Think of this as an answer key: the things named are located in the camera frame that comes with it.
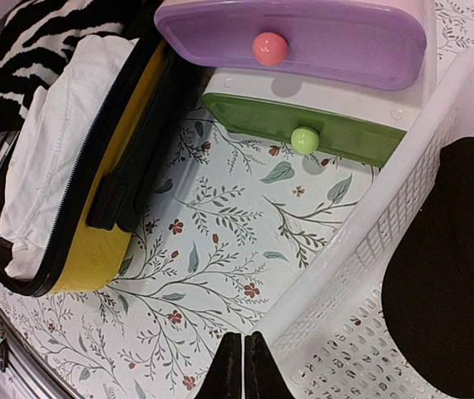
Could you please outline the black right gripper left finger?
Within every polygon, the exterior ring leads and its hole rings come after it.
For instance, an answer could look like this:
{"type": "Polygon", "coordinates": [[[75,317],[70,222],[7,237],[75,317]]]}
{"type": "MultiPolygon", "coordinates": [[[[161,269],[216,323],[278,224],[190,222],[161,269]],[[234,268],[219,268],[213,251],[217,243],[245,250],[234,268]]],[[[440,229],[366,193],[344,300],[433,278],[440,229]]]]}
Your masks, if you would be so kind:
{"type": "Polygon", "coordinates": [[[235,332],[226,333],[220,341],[195,398],[240,399],[243,380],[242,360],[242,335],[235,332]]]}

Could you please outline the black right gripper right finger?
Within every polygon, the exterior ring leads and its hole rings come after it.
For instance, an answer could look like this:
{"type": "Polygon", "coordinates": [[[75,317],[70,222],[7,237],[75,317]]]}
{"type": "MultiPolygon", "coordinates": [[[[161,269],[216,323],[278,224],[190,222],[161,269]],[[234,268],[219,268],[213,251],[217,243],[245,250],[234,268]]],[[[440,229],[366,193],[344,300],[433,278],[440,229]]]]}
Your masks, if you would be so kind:
{"type": "Polygon", "coordinates": [[[260,332],[244,338],[244,397],[294,399],[260,332]]]}

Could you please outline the white plastic basket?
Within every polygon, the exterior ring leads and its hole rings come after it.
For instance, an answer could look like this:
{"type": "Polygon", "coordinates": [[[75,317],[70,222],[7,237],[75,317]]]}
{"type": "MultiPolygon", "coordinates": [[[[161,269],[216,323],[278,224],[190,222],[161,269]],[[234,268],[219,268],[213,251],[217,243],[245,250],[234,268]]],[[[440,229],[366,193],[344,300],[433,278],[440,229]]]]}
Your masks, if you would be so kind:
{"type": "Polygon", "coordinates": [[[258,329],[295,398],[474,398],[474,49],[258,329]]]}

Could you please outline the black garment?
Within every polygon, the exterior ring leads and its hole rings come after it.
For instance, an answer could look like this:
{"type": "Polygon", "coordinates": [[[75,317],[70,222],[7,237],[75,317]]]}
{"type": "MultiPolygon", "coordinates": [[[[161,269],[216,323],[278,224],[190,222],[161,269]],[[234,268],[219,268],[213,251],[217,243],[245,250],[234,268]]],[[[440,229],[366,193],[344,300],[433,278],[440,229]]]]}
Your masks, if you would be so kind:
{"type": "Polygon", "coordinates": [[[382,306],[416,372],[474,398],[474,137],[441,149],[434,186],[387,266],[382,306]]]}

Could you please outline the yellow Pikachu suitcase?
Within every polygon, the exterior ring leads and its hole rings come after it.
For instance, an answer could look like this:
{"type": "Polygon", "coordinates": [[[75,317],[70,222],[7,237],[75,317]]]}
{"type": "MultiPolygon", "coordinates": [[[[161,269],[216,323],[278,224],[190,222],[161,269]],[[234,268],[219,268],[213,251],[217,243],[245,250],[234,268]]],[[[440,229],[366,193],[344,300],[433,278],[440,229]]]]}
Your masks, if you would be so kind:
{"type": "MultiPolygon", "coordinates": [[[[134,21],[118,36],[136,44],[82,143],[34,278],[7,276],[12,243],[0,235],[0,283],[13,293],[41,297],[94,291],[106,286],[124,262],[187,109],[195,74],[158,32],[158,2],[142,2],[134,21]]],[[[0,216],[21,129],[0,134],[0,216]]]]}

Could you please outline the zebra striped cloth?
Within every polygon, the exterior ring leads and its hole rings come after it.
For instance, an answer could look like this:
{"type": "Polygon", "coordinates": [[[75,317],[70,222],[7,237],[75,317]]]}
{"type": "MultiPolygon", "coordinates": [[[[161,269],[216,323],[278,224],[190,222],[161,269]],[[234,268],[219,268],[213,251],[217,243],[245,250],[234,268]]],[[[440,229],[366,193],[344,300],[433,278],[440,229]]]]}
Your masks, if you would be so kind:
{"type": "Polygon", "coordinates": [[[21,1],[0,31],[0,134],[21,129],[38,87],[49,88],[90,35],[119,36],[142,1],[21,1]]]}

